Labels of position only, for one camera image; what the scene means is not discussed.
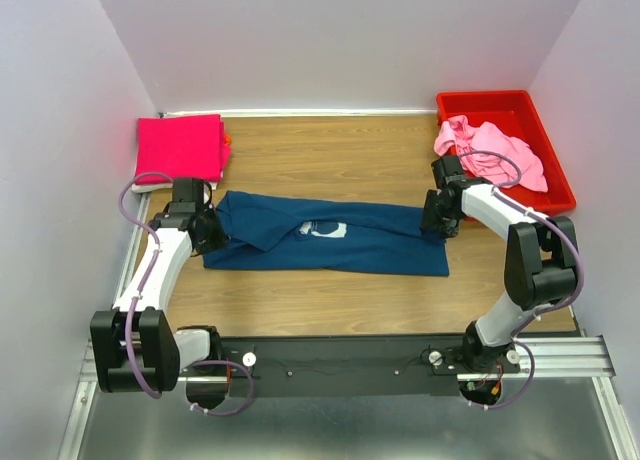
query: navy blue t-shirt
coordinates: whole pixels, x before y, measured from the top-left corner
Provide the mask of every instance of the navy blue t-shirt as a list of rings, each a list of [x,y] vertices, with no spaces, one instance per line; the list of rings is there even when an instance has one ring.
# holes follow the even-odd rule
[[[230,191],[217,213],[230,238],[204,255],[206,268],[449,275],[444,240],[421,233],[420,208]]]

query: screw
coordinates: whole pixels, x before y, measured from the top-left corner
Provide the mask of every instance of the screw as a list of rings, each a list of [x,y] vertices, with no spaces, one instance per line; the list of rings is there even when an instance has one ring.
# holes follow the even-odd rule
[[[442,354],[437,350],[431,352],[429,354],[429,363],[431,363],[431,365],[435,365],[436,367],[442,364]]]
[[[512,365],[517,365],[520,363],[520,354],[515,350],[509,350],[507,352],[507,361]]]
[[[242,363],[245,367],[253,367],[256,364],[256,355],[253,352],[247,352],[242,357]]]

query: pink folded cloth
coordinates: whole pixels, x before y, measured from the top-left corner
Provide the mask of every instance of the pink folded cloth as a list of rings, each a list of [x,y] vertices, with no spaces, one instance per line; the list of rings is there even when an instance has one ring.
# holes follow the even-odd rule
[[[162,172],[170,177],[196,177],[219,182],[231,156],[220,115],[138,119],[136,175]],[[148,176],[138,186],[164,184]]]
[[[458,155],[474,150],[501,153],[513,160],[522,170],[520,185],[536,192],[547,192],[547,180],[540,159],[529,145],[516,137],[508,137],[493,123],[484,122],[479,127],[469,125],[465,115],[451,117],[442,122],[433,149],[442,156],[450,147],[456,147]],[[484,177],[494,184],[516,178],[514,168],[493,155],[468,155],[460,159],[462,167],[477,177]]]

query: metal floor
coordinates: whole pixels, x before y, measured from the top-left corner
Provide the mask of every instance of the metal floor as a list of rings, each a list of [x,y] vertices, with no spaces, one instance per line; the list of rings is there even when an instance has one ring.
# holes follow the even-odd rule
[[[505,380],[505,395],[521,384]],[[258,398],[235,417],[212,418],[189,411],[184,383],[160,400],[97,392],[79,458],[618,457],[591,379],[540,378],[517,403],[489,412],[446,397]]]

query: red tray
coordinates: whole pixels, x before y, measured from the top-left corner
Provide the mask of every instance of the red tray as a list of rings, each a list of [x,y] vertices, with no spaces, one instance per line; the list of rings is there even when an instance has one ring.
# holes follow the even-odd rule
[[[505,194],[547,215],[557,215],[575,208],[576,199],[569,182],[526,91],[447,92],[438,94],[437,101],[438,125],[456,115],[466,115],[469,125],[473,127],[491,122],[506,135],[527,142],[540,158],[549,191],[533,192],[516,185],[501,189]],[[455,149],[452,147],[449,153],[455,154]]]

